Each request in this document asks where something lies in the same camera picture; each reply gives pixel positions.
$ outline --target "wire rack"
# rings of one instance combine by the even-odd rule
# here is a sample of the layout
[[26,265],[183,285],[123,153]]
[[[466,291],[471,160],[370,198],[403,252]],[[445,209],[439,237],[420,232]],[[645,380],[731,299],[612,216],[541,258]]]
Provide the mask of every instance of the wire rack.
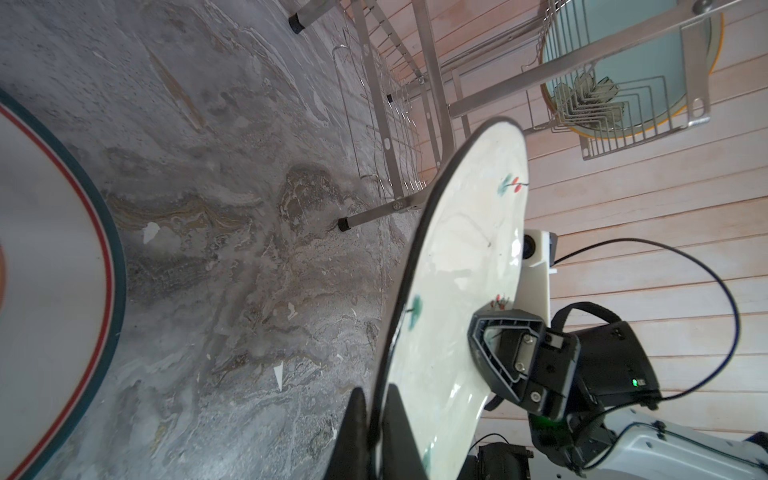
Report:
[[[559,58],[591,43],[586,0],[548,0],[538,36],[536,58],[522,70]],[[632,81],[599,78],[593,62],[541,86],[546,122],[534,130],[575,131],[585,160],[655,140],[687,126],[675,120],[670,89],[663,75]],[[534,108],[526,91],[531,123]]]
[[[396,197],[392,192],[392,181],[385,165],[384,150],[381,141],[378,140],[379,129],[373,113],[369,82],[366,81],[365,75],[361,74],[362,69],[359,67],[362,64],[362,49],[357,38],[349,33],[346,26],[339,35],[343,37],[344,41],[333,48],[331,55],[333,56],[333,66],[336,69],[336,79],[339,83],[339,92],[342,97],[349,138],[352,141],[357,172],[361,179],[370,178],[376,182],[379,198],[394,200]],[[378,55],[374,55],[373,59],[376,65],[376,74],[379,77],[379,85],[382,89],[376,93],[387,99],[386,118],[389,123],[392,147],[398,162],[402,187],[406,194],[412,194],[426,187],[426,183],[419,179],[417,173],[422,167],[422,152],[417,147],[421,142],[416,125],[410,117],[412,104],[401,84],[395,80],[392,67],[387,66]],[[349,116],[347,101],[349,92],[345,92],[343,88],[342,74],[339,69],[340,62],[344,60],[352,66],[356,83],[361,87],[358,95],[365,101],[368,108],[369,116],[366,120],[370,120],[370,123],[365,125],[362,141],[371,144],[370,149],[358,149],[356,146],[356,140],[361,139],[356,139],[353,133],[353,123]],[[372,152],[369,161],[363,157],[363,150]]]

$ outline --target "screw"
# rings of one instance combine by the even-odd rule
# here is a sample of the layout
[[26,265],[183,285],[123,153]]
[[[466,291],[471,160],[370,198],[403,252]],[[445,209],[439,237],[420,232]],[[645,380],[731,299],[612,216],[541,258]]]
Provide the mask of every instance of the screw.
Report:
[[698,2],[694,3],[694,13],[696,15],[707,13],[711,9],[712,0],[698,0]]

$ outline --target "wood plank wall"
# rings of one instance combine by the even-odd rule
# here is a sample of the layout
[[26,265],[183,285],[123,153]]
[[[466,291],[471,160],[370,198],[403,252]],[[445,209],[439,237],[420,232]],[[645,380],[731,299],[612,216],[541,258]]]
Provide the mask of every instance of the wood plank wall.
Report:
[[[559,234],[558,256],[616,237],[657,240],[726,280],[743,313],[737,356],[699,392],[652,414],[738,440],[768,430],[768,2],[745,0],[725,19],[710,76],[712,121],[591,161],[581,159],[575,134],[530,136],[526,227]],[[483,83],[494,81],[495,68],[478,75]],[[479,89],[472,82],[469,75],[462,82],[465,94]],[[472,126],[493,114],[531,123],[524,95],[475,112]],[[429,143],[422,149],[431,158]],[[433,171],[425,169],[425,179]],[[590,300],[632,322],[666,396],[712,371],[733,338],[729,305],[711,278],[648,245],[615,244],[565,262],[551,277],[551,295],[553,312]],[[566,329],[596,324],[574,312]],[[507,402],[481,418],[477,438],[491,432],[532,445],[525,413]]]

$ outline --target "cream ceramic plate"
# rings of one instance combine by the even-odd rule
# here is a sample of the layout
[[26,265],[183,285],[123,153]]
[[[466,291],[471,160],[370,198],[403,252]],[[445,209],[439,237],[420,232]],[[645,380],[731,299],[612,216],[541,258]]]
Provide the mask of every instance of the cream ceramic plate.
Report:
[[467,331],[472,314],[497,295],[514,301],[527,185],[520,128],[504,118],[483,124],[435,179],[392,295],[371,429],[378,435],[394,383],[432,480],[456,479],[489,394]]
[[[547,30],[540,60],[545,63],[561,57],[675,6],[677,0],[564,2],[555,14],[556,21]],[[711,71],[722,42],[722,15],[708,18],[704,22],[704,31],[707,67]],[[658,124],[667,121],[667,111],[675,115],[685,106],[685,70],[680,32],[674,31],[600,60],[594,67],[594,81],[599,82],[604,78],[609,78],[620,87],[619,95],[612,102],[626,104],[621,120],[616,122],[619,128],[625,129],[625,134],[632,132],[633,125],[636,127],[634,132],[639,133],[653,127],[654,119]],[[543,84],[542,91],[551,110],[558,104],[555,92],[559,92],[560,83],[573,88],[574,83],[580,84],[580,81],[573,74]],[[574,122],[576,125],[571,127],[577,133],[588,137],[601,136],[599,131],[587,124]]]
[[16,480],[40,470],[98,390],[122,325],[125,265],[96,187],[3,91],[0,247],[0,478]]

